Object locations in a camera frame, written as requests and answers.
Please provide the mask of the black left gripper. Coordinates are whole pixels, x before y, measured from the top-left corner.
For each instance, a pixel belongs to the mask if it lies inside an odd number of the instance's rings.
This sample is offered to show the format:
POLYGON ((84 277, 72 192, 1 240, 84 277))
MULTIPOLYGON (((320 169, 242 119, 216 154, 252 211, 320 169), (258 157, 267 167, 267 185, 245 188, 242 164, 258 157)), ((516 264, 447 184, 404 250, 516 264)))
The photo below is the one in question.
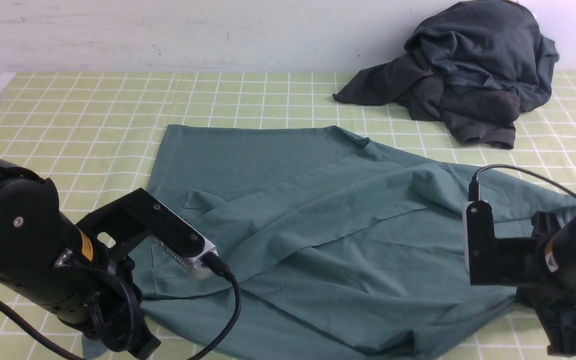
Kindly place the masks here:
POLYGON ((91 278, 92 289, 83 303, 89 310, 95 338, 110 351, 148 360, 162 342, 148 328, 133 287, 105 269, 75 260, 71 260, 70 268, 91 278))

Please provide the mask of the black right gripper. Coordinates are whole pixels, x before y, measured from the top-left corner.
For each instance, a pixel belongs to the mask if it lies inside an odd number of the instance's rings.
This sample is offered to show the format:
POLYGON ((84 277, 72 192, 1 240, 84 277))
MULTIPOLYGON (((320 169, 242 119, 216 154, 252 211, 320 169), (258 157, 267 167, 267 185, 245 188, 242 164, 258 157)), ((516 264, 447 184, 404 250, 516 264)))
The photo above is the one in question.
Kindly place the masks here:
POLYGON ((523 261, 525 283, 519 285, 519 304, 533 309, 549 344, 546 352, 555 357, 576 356, 576 297, 555 283, 546 263, 546 248, 551 237, 561 229, 552 212, 538 211, 531 218, 530 240, 533 244, 523 261))

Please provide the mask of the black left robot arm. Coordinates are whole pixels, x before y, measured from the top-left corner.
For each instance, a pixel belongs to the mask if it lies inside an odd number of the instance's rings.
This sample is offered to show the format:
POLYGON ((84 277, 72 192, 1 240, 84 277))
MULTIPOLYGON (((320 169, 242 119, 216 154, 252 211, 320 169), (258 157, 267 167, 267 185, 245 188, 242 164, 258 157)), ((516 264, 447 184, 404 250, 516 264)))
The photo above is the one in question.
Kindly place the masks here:
POLYGON ((134 261, 60 209, 49 178, 0 158, 0 284, 110 351, 148 359, 161 345, 141 311, 134 261))

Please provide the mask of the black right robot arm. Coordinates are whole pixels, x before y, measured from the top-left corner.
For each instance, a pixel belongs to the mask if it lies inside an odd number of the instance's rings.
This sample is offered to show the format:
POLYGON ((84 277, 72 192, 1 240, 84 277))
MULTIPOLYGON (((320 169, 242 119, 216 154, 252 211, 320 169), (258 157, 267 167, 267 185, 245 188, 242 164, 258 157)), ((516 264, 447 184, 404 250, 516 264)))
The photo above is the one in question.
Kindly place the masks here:
POLYGON ((528 264, 531 283, 517 289, 519 303, 537 315, 548 355, 576 356, 576 215, 544 233, 528 264))

